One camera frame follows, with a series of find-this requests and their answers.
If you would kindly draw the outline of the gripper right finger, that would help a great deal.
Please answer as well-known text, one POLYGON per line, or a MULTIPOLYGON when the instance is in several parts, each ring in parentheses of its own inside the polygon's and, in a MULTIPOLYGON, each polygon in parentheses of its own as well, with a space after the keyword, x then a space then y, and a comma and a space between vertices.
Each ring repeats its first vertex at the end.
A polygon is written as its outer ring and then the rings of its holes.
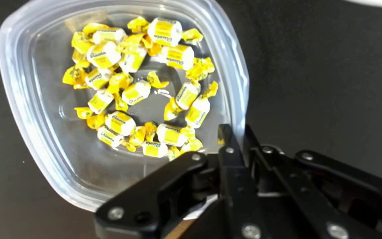
POLYGON ((382 178, 315 151, 293 157, 245 127, 244 160, 270 239, 382 239, 382 178))

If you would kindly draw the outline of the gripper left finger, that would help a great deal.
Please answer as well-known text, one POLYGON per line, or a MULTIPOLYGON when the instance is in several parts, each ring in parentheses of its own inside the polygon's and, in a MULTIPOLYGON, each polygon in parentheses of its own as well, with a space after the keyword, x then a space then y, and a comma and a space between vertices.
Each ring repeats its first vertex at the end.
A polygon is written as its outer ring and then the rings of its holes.
POLYGON ((102 204, 97 239, 163 238, 214 193, 180 239, 272 239, 232 128, 220 124, 219 135, 218 153, 186 152, 102 204))

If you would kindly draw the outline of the clear plastic lunchbox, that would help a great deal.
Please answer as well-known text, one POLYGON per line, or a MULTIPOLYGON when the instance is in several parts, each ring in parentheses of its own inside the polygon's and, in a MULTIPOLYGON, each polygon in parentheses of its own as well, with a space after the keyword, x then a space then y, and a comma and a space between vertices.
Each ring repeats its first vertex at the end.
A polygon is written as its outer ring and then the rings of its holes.
POLYGON ((30 0, 0 28, 0 71, 20 133, 52 188, 71 204, 94 212, 105 201, 168 162, 144 156, 139 148, 111 148, 77 117, 92 89, 62 83, 73 66, 75 31, 91 22, 126 27, 138 16, 178 20, 204 35, 193 45, 210 56, 215 72, 203 81, 219 85, 211 110, 196 130, 202 152, 215 153, 218 125, 230 124, 241 142, 250 78, 234 28, 216 0, 30 0))

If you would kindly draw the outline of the yellow wrapped candy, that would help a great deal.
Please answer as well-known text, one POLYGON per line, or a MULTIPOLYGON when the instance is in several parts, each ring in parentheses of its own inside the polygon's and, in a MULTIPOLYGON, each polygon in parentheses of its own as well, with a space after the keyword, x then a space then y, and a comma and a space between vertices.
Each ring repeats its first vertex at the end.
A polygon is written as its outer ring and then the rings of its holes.
POLYGON ((171 97, 164 109, 163 118, 170 121, 176 118, 181 112, 188 110, 194 100, 201 92, 201 85, 198 81, 187 81, 180 88, 176 96, 171 97))
POLYGON ((185 70, 188 80, 202 81, 215 71, 211 58, 195 57, 195 52, 189 45, 162 46, 150 41, 149 37, 145 37, 143 44, 149 56, 156 57, 169 67, 185 70))
POLYGON ((168 146, 165 143, 148 140, 147 136, 147 127, 135 127, 129 135, 129 140, 126 141, 126 148, 132 152, 135 152, 137 148, 142 148, 144 156, 154 158, 166 156, 169 161, 173 161, 180 156, 179 148, 176 146, 168 146))
POLYGON ((106 125, 103 125, 97 129, 97 138, 106 145, 109 145, 109 147, 111 148, 118 148, 119 146, 124 146, 130 152, 135 152, 137 150, 136 146, 126 141, 124 136, 119 135, 106 125))
POLYGON ((77 67, 88 68, 91 65, 87 60, 87 55, 85 53, 81 53, 77 49, 73 50, 72 60, 77 67))
POLYGON ((127 112, 129 109, 129 105, 121 98, 119 91, 111 93, 107 89, 100 89, 88 101, 87 107, 75 107, 74 110, 78 118, 88 119, 103 113, 112 102, 115 103, 117 111, 127 112))
POLYGON ((108 69, 118 63, 122 53, 113 41, 94 44, 84 32, 75 32, 71 40, 72 47, 97 68, 108 69))
POLYGON ((192 128, 200 128, 204 119, 211 110, 209 98, 217 94, 219 85, 216 81, 209 84, 206 91, 198 96, 190 106, 185 121, 192 128))
POLYGON ((148 98, 152 88, 161 89, 168 85, 169 81, 162 81, 156 71, 148 72, 144 79, 138 81, 122 72, 110 77, 107 90, 111 94, 118 93, 123 102, 133 106, 148 98))
POLYGON ((144 33, 129 35, 117 45, 116 50, 122 55, 118 65, 123 72, 135 73, 141 67, 148 52, 145 36, 144 33))
POLYGON ((197 138, 196 131, 191 126, 178 127, 170 124, 156 124, 148 121, 144 124, 146 128, 146 138, 175 147, 180 154, 189 151, 199 151, 203 148, 203 143, 197 138))
POLYGON ((128 36, 123 28, 110 27, 101 23, 88 23, 83 28, 83 32, 94 44, 102 44, 109 41, 119 44, 128 36))
POLYGON ((134 119, 123 112, 115 111, 110 114, 101 113, 86 119, 87 125, 91 129, 99 129, 106 126, 121 136, 129 136, 137 127, 134 119))
POLYGON ((139 16, 130 20, 127 28, 133 33, 145 33, 153 43, 164 46, 177 46, 180 41, 195 45, 204 39, 196 28, 183 30, 180 21, 167 18, 154 18, 149 22, 139 16))
POLYGON ((62 83, 73 86, 74 89, 101 89, 107 85, 113 72, 109 69, 95 68, 89 73, 77 65, 68 68, 62 77, 62 83))

